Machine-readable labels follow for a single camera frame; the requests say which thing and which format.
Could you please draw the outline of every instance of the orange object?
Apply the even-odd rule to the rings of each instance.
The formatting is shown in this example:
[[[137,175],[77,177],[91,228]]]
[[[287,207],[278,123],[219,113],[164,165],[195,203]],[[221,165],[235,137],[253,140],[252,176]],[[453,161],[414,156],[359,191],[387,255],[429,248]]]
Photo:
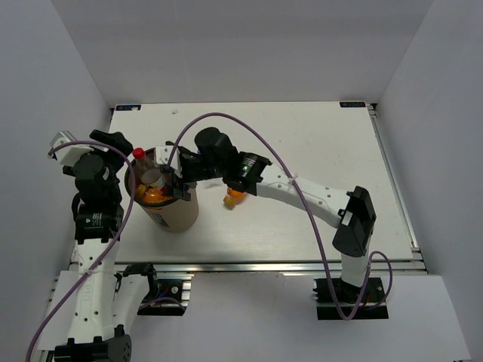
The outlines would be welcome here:
[[[148,204],[159,204],[160,202],[165,202],[171,199],[171,196],[165,196],[163,195],[162,190],[154,189],[153,187],[149,187],[143,196],[143,201]]]
[[[243,200],[245,195],[246,195],[246,192],[238,192],[229,187],[226,190],[226,196],[223,199],[223,202],[228,207],[234,207],[235,205],[239,204]]]
[[[163,195],[162,190],[154,189],[153,187],[146,187],[139,185],[136,187],[136,199],[144,201],[148,204],[159,204],[171,199],[171,196]]]

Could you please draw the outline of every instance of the white enclosure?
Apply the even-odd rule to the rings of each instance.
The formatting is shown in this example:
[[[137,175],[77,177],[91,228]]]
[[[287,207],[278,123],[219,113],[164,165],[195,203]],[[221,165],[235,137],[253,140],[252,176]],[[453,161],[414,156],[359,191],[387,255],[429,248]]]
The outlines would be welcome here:
[[[24,358],[72,251],[73,180],[45,157],[57,131],[107,129],[116,103],[364,100],[483,361],[481,1],[52,2],[0,6],[2,360]]]
[[[110,106],[378,102],[432,0],[54,0]]]

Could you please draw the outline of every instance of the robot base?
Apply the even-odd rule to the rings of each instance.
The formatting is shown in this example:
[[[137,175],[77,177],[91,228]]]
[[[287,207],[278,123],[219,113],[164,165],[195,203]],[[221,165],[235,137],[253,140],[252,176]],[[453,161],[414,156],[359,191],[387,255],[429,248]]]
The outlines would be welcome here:
[[[345,315],[349,315],[354,305],[343,302],[344,298],[340,296],[341,280],[333,278],[332,281],[336,287],[337,296],[339,296],[341,301],[341,308]],[[317,319],[319,321],[340,320],[341,318],[329,293],[327,279],[315,279],[315,282],[317,285],[314,289],[317,295]],[[353,319],[388,319],[389,314],[385,302],[376,308],[371,308],[372,305],[375,305],[384,297],[384,293],[384,286],[380,278],[369,278],[365,297],[362,299],[363,303]]]

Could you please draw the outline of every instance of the black mounting plate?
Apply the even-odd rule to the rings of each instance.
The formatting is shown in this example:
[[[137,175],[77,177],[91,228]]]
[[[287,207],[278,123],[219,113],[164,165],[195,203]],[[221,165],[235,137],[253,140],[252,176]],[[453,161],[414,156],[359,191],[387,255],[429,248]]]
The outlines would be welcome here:
[[[340,279],[332,278],[334,286],[337,286]],[[317,285],[317,319],[319,321],[334,321],[340,320],[340,316],[335,309],[334,302],[332,301],[331,294],[327,284],[327,279],[315,279]],[[380,278],[369,278],[368,288],[366,294],[368,295],[367,303],[365,307],[359,308],[353,319],[389,319],[389,313],[387,311],[386,303],[379,305],[376,308],[371,308],[371,304],[379,302],[384,297],[384,286]],[[353,305],[342,305],[342,310],[345,315],[349,315],[353,308]]]

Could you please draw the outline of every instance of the orange bottle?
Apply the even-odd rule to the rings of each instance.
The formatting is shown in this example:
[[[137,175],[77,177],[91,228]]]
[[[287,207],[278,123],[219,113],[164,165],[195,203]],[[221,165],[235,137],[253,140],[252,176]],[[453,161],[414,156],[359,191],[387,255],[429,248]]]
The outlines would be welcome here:
[[[243,200],[245,195],[246,195],[246,192],[238,192],[229,187],[226,190],[226,196],[223,199],[223,202],[228,207],[234,207],[235,205],[239,204]]]

